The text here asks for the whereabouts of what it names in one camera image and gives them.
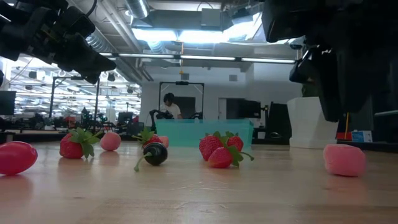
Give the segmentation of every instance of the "computer monitor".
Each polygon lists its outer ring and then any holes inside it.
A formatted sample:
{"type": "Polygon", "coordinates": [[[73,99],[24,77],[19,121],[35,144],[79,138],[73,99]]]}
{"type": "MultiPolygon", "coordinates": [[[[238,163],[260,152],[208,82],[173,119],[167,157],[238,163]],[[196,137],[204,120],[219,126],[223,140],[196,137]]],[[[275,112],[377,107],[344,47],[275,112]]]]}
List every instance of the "computer monitor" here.
{"type": "Polygon", "coordinates": [[[118,116],[118,122],[124,123],[126,121],[132,120],[133,112],[120,112],[118,116]]]}
{"type": "Polygon", "coordinates": [[[0,115],[14,115],[16,91],[0,91],[0,115]]]}
{"type": "Polygon", "coordinates": [[[261,118],[261,103],[251,100],[238,101],[239,118],[261,118]]]}

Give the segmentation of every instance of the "black plastic fruit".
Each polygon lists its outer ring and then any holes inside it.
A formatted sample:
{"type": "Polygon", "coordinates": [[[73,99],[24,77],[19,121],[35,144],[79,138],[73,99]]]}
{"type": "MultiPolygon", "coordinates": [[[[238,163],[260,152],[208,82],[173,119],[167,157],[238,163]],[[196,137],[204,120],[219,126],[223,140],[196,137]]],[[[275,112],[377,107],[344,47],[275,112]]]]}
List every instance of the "black plastic fruit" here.
{"type": "Polygon", "coordinates": [[[138,160],[137,165],[134,168],[136,172],[139,172],[138,166],[142,159],[145,159],[150,165],[159,166],[161,163],[166,161],[168,154],[166,147],[159,142],[148,144],[144,148],[143,153],[144,155],[138,160]]]}

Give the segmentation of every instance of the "doorway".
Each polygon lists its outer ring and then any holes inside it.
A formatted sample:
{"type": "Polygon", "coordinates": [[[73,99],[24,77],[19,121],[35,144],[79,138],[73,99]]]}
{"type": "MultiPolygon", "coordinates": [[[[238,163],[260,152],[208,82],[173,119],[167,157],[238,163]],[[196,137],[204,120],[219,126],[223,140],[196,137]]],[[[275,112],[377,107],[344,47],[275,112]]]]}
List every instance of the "doorway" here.
{"type": "Polygon", "coordinates": [[[218,119],[240,119],[238,117],[239,100],[242,98],[219,98],[218,119]]]}

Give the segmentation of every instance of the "pink plastic fruit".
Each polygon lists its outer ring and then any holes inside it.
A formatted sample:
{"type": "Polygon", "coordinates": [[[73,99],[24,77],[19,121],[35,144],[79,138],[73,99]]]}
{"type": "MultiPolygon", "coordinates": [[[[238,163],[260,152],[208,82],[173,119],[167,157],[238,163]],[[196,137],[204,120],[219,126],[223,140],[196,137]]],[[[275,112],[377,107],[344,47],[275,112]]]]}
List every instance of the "pink plastic fruit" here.
{"type": "Polygon", "coordinates": [[[330,144],[323,150],[326,170],[335,175],[358,177],[365,173],[366,156],[360,148],[330,144]]]}
{"type": "Polygon", "coordinates": [[[169,137],[167,136],[159,136],[159,139],[162,141],[162,144],[168,148],[169,147],[169,137]]]}
{"type": "Polygon", "coordinates": [[[115,151],[119,148],[122,139],[116,133],[106,133],[99,142],[100,146],[106,151],[115,151]]]}
{"type": "Polygon", "coordinates": [[[37,151],[26,142],[7,142],[0,146],[0,174],[16,175],[37,160],[37,151]]]}

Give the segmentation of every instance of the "red plastic egg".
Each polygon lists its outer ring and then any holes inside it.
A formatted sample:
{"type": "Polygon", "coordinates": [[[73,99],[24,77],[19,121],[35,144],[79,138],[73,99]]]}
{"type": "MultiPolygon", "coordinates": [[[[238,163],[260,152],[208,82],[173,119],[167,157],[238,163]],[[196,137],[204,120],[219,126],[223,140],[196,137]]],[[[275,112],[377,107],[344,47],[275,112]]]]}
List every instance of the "red plastic egg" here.
{"type": "Polygon", "coordinates": [[[37,160],[37,151],[26,142],[7,142],[0,146],[0,174],[16,175],[37,160]]]}
{"type": "Polygon", "coordinates": [[[100,146],[106,151],[115,151],[118,149],[122,142],[119,134],[106,133],[99,142],[100,146]]]}

